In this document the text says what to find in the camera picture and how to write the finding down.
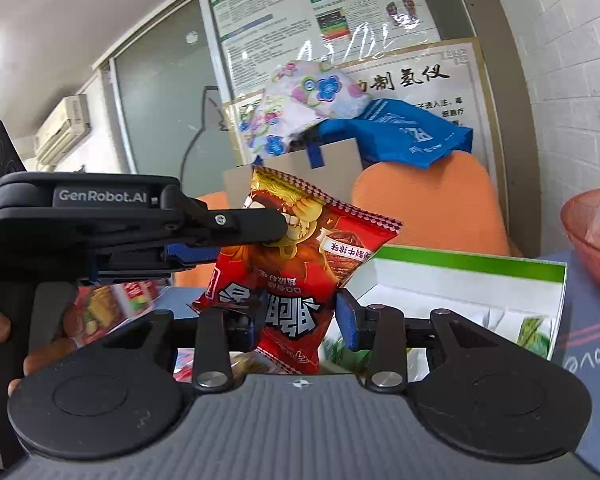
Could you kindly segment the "red beef snack packet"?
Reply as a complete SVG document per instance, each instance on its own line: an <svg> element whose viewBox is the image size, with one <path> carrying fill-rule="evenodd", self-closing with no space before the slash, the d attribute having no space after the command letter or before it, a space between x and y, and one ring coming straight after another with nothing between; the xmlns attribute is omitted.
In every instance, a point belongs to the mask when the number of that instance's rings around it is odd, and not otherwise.
<svg viewBox="0 0 600 480"><path fill-rule="evenodd" d="M245 205L280 212L286 234L273 243L222 248L208 287L193 308L201 312L215 304L237 304L262 292L259 352L288 373L315 374L338 287L395 238L402 223L265 167L253 169Z"/></svg>

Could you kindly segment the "red cracker box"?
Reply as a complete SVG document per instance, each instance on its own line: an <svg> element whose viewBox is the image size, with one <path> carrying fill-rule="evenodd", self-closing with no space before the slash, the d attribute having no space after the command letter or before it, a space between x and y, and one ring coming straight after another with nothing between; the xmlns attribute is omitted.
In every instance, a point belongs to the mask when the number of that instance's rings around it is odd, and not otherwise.
<svg viewBox="0 0 600 480"><path fill-rule="evenodd" d="M65 310L62 329L79 347L90 344L151 311L159 297L159 282L142 281L80 287Z"/></svg>

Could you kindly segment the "white air conditioner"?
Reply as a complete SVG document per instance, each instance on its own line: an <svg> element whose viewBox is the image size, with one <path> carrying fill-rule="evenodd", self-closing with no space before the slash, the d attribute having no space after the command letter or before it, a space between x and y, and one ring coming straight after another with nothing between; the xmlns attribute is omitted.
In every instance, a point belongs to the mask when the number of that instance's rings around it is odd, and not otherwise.
<svg viewBox="0 0 600 480"><path fill-rule="evenodd" d="M45 167L56 166L90 131L86 96L66 96L35 133L36 160Z"/></svg>

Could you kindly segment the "green white cardboard box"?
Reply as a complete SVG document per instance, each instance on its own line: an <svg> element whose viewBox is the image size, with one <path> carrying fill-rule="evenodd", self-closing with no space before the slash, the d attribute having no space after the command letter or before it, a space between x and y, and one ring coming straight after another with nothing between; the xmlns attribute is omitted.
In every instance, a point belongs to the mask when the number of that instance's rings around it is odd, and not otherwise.
<svg viewBox="0 0 600 480"><path fill-rule="evenodd" d="M566 278L560 262L386 245L344 288L363 307L384 304L407 318L426 320L433 310L451 310L515 344L524 318L546 316L552 321L549 360Z"/></svg>

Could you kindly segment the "right orange chair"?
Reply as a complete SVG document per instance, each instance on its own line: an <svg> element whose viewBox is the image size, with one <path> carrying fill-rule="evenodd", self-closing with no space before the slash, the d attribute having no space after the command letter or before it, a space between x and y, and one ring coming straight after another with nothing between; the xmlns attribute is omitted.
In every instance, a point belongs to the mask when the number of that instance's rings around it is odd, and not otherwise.
<svg viewBox="0 0 600 480"><path fill-rule="evenodd" d="M378 162L356 179L352 204L402 221L397 245L510 254L498 192L480 162L465 152L427 169Z"/></svg>

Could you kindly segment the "green candy wrapper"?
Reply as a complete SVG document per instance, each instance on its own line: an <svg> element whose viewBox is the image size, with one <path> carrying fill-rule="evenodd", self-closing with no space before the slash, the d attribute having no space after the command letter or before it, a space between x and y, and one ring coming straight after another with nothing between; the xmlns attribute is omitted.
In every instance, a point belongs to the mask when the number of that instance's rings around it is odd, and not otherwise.
<svg viewBox="0 0 600 480"><path fill-rule="evenodd" d="M550 353L552 321L546 316L524 318L520 324L517 344L543 359Z"/></svg>

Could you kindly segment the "brown paper bag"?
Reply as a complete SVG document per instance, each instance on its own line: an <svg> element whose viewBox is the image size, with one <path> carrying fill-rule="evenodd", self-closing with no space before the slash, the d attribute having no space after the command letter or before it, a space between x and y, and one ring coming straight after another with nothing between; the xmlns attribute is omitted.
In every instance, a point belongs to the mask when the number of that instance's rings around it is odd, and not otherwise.
<svg viewBox="0 0 600 480"><path fill-rule="evenodd" d="M350 202L353 185L363 171L358 144L354 139L265 159L263 165L305 180L346 203ZM250 165L223 172L224 191L232 208L239 208L244 203L250 180Z"/></svg>

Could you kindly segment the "floral cloth bundle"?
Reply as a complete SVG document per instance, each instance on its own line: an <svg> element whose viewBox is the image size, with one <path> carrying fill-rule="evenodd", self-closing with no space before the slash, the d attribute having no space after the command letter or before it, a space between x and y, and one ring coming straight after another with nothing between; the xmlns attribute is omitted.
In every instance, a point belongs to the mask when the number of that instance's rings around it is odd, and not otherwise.
<svg viewBox="0 0 600 480"><path fill-rule="evenodd" d="M286 154L303 133L327 119L352 119L372 98L325 62L292 61L272 73L257 102L239 109L238 132L250 158Z"/></svg>

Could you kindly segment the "blue fabric bag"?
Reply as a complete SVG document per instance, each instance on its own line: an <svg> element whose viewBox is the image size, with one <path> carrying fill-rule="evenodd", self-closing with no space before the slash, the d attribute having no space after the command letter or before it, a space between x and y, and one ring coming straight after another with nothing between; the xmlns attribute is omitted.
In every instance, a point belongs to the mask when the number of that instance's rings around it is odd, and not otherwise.
<svg viewBox="0 0 600 480"><path fill-rule="evenodd" d="M472 130L404 101L363 96L334 107L301 140L310 148L353 140L365 166L396 162L428 169L455 151L469 153Z"/></svg>

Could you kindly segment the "pink translucent plastic bowl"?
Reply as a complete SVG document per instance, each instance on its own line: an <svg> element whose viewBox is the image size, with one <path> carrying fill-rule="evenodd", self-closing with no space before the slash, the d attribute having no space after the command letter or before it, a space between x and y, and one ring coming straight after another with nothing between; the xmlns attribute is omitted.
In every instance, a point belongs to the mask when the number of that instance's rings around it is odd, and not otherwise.
<svg viewBox="0 0 600 480"><path fill-rule="evenodd" d="M560 220L580 263L600 286L600 188L571 197L560 211Z"/></svg>

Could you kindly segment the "white wall poster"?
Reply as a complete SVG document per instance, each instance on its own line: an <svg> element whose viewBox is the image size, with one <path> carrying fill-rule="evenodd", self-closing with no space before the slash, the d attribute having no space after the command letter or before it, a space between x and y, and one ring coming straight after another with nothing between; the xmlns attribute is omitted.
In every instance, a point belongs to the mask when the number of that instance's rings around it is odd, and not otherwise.
<svg viewBox="0 0 600 480"><path fill-rule="evenodd" d="M289 61L339 65L440 39L426 0L208 1L234 99Z"/></svg>

